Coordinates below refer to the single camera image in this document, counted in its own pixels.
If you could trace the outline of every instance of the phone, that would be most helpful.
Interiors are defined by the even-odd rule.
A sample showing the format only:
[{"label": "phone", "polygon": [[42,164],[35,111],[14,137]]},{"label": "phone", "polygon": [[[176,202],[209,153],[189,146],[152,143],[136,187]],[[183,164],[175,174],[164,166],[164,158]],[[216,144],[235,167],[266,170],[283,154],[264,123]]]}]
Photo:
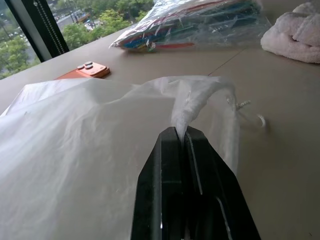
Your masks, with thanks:
[{"label": "phone", "polygon": [[87,61],[82,65],[79,65],[76,69],[59,76],[58,79],[77,79],[77,78],[98,78],[102,79],[106,75],[110,74],[110,68],[96,62]]}]

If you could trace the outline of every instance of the plastic bag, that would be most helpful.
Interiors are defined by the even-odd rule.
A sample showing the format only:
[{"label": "plastic bag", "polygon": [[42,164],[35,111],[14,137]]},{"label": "plastic bag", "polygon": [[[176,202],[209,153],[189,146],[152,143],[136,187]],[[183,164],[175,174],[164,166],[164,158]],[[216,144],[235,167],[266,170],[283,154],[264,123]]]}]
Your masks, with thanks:
[{"label": "plastic bag", "polygon": [[159,133],[196,119],[236,172],[235,106],[221,77],[25,86],[0,117],[0,239],[129,239],[138,175]]},{"label": "plastic bag", "polygon": [[133,51],[243,46],[271,27],[256,0],[158,0],[111,44]]}]

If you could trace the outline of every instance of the beige table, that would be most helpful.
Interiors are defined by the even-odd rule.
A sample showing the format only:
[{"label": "beige table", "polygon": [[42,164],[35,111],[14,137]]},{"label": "beige table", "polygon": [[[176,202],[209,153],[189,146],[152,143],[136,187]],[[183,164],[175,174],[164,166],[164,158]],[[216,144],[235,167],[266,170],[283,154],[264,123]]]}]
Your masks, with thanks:
[{"label": "beige table", "polygon": [[[271,22],[303,0],[265,0]],[[128,54],[109,49],[120,32],[0,80],[0,112],[25,84],[53,80],[86,61],[134,84],[175,75],[228,76],[270,131],[241,130],[238,180],[263,240],[320,239],[320,66],[259,47]]]}]

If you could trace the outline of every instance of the colorful items in bag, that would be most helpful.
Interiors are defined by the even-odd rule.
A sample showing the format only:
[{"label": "colorful items in bag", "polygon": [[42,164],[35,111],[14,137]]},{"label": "colorful items in bag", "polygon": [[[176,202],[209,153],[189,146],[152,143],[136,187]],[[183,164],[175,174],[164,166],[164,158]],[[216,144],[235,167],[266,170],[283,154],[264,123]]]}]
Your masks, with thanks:
[{"label": "colorful items in bag", "polygon": [[270,28],[255,0],[158,0],[111,47],[154,51],[259,42]]}]

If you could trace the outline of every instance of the crumpled plastic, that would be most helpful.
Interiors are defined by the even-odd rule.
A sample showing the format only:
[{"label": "crumpled plastic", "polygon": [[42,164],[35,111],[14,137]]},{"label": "crumpled plastic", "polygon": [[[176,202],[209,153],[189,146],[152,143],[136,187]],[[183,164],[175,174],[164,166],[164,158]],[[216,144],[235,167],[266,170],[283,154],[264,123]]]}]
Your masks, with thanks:
[{"label": "crumpled plastic", "polygon": [[152,52],[248,46],[270,27],[258,0],[158,0],[111,47]]},{"label": "crumpled plastic", "polygon": [[129,239],[139,173],[170,126],[193,121],[236,173],[234,92],[208,76],[26,85],[0,117],[0,239]]}]

